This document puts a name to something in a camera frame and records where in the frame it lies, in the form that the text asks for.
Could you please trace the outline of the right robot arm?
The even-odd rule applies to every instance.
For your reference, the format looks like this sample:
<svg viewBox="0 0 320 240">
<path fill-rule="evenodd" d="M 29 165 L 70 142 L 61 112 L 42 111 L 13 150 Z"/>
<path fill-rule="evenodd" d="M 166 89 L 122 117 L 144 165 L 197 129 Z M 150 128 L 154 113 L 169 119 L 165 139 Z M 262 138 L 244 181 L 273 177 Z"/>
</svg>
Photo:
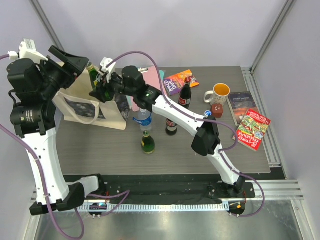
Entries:
<svg viewBox="0 0 320 240">
<path fill-rule="evenodd" d="M 226 193 L 233 198 L 243 193 L 245 177 L 226 155 L 219 139 L 219 123 L 213 116 L 205 118 L 170 100 L 158 88 L 147 84 L 135 66 L 123 68 L 121 75 L 110 70 L 100 69 L 98 72 L 101 79 L 90 93 L 92 97 L 103 100 L 105 91 L 131 96 L 140 109 L 173 121 L 193 137 L 192 150 L 206 157 L 216 168 Z"/>
</svg>

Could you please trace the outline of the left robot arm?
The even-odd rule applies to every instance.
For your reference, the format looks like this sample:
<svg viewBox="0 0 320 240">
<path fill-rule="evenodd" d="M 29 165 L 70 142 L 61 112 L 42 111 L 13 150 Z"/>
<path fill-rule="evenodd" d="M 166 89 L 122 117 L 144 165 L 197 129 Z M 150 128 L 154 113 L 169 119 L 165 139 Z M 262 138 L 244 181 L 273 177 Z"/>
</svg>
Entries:
<svg viewBox="0 0 320 240">
<path fill-rule="evenodd" d="M 49 52 L 61 64 L 37 51 L 21 50 L 7 66 L 7 79 L 13 99 L 10 122 L 14 138 L 29 156 L 36 184 L 33 216 L 80 207 L 88 195 L 100 200 L 107 192 L 100 174 L 82 177 L 67 184 L 60 166 L 56 145 L 56 106 L 53 99 L 60 89 L 69 88 L 83 73 L 89 60 L 68 54 L 55 46 Z"/>
</svg>

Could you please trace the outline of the green glass bottle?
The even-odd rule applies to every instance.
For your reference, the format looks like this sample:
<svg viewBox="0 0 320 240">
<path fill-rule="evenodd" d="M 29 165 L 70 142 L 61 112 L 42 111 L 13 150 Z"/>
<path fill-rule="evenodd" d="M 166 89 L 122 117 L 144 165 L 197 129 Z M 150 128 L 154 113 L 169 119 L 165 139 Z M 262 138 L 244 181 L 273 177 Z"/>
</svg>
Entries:
<svg viewBox="0 0 320 240">
<path fill-rule="evenodd" d="M 145 130 L 143 131 L 143 137 L 141 140 L 141 148 L 145 154 L 152 154 L 155 151 L 155 141 L 151 137 L 150 132 Z"/>
<path fill-rule="evenodd" d="M 94 88 L 96 88 L 102 75 L 96 70 L 95 66 L 91 62 L 88 62 L 86 69 L 89 73 L 90 82 L 93 90 Z"/>
</svg>

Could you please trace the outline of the Coca-Cola glass bottle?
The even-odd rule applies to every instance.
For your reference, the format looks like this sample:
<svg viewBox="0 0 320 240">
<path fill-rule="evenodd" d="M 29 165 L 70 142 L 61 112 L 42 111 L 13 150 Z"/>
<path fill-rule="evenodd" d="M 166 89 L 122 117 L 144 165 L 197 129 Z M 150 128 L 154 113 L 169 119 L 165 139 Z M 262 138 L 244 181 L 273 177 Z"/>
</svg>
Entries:
<svg viewBox="0 0 320 240">
<path fill-rule="evenodd" d="M 174 136 L 178 131 L 178 125 L 168 118 L 166 119 L 165 123 L 166 123 L 166 129 L 165 129 L 166 134 L 169 136 Z"/>
<path fill-rule="evenodd" d="M 184 86 L 179 93 L 178 104 L 186 109 L 189 109 L 192 98 L 192 90 L 191 90 L 191 82 L 192 78 L 187 76 L 184 79 Z"/>
</svg>

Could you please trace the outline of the Pocari Sweat plastic bottle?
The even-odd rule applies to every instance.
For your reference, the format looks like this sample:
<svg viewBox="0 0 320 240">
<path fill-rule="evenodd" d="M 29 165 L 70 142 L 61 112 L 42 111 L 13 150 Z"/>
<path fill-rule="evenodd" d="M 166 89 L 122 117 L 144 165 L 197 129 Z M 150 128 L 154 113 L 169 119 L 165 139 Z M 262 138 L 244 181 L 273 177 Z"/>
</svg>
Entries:
<svg viewBox="0 0 320 240">
<path fill-rule="evenodd" d="M 139 124 L 142 132 L 152 130 L 152 113 L 150 111 L 141 108 L 137 117 L 134 117 L 133 120 Z"/>
</svg>

